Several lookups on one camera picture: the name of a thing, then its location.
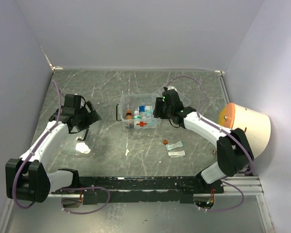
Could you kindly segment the clear divider tray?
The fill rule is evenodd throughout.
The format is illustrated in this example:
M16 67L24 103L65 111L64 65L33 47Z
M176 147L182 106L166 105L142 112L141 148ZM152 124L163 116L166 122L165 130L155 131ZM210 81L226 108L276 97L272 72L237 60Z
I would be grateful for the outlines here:
M188 97L186 97L180 91L177 91L177 93L178 93L179 99L182 101L184 107L189 106L191 104L191 100Z

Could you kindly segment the blue white ointment tube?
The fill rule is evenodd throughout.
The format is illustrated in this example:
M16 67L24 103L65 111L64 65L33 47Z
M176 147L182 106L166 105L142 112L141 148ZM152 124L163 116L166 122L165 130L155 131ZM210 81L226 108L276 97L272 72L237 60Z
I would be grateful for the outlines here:
M139 106L139 112L147 112L147 111L152 111L153 108L151 105L141 105Z

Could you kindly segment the clear first aid box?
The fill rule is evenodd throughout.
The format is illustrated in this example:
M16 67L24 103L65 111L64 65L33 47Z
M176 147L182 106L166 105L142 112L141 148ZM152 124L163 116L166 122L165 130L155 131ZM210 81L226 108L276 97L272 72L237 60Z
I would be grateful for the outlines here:
M116 120L125 130L157 129L161 120L154 117L157 93L122 95L115 108Z

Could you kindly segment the white bottle green label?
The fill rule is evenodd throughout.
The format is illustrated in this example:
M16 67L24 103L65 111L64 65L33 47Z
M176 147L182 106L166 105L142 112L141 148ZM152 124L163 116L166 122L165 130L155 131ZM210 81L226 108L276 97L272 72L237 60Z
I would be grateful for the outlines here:
M134 119L141 119L141 115L140 115L140 112L138 110L135 110L134 111L133 118Z

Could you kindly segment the brown medicine bottle orange cap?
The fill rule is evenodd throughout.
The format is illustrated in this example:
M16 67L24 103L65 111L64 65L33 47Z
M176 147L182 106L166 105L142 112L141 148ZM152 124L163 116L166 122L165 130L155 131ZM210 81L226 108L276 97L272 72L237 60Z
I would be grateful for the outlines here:
M131 110L126 111L125 115L125 127L127 129L133 129L134 128L134 122L133 122L133 114Z

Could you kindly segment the teal plaster packet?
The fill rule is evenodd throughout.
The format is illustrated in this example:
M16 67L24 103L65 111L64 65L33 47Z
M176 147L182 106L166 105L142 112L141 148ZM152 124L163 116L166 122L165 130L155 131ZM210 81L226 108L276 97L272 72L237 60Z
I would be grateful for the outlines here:
M180 147L183 147L183 142L182 141L178 141L178 142L173 143L173 144L169 144L168 143L166 145L167 150L173 150L173 149L180 148Z

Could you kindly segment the white plaster packet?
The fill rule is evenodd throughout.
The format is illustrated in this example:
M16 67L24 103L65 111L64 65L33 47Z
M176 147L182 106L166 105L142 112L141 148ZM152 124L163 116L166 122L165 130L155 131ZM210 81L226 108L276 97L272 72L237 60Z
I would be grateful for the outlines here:
M184 150L181 151L169 151L168 156L171 158L180 158L186 156L186 153Z

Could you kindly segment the teal bandage roll package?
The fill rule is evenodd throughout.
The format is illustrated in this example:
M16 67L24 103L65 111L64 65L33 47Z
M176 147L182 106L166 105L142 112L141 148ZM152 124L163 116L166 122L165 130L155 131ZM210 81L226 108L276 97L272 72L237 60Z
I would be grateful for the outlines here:
M140 115L142 118L153 118L153 111L149 110L149 111L141 112Z

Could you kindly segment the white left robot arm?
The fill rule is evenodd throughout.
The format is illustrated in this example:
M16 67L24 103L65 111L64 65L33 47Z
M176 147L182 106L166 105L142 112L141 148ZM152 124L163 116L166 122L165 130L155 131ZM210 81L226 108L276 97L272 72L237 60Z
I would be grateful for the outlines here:
M72 156L89 155L100 123L101 117L90 101L81 95L67 94L36 142L18 159L6 163L7 197L42 203L57 190L77 193L81 187L77 170L60 168L47 173L45 167L57 150Z

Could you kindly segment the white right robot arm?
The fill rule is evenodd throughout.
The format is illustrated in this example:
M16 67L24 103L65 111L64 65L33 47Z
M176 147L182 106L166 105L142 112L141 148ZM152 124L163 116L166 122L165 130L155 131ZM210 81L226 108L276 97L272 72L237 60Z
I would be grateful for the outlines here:
M196 181L199 192L207 193L215 181L232 177L246 166L253 167L254 156L245 132L220 126L196 109L185 107L176 90L164 88L162 96L156 98L154 117L197 133L216 147L217 161L198 174L201 177Z

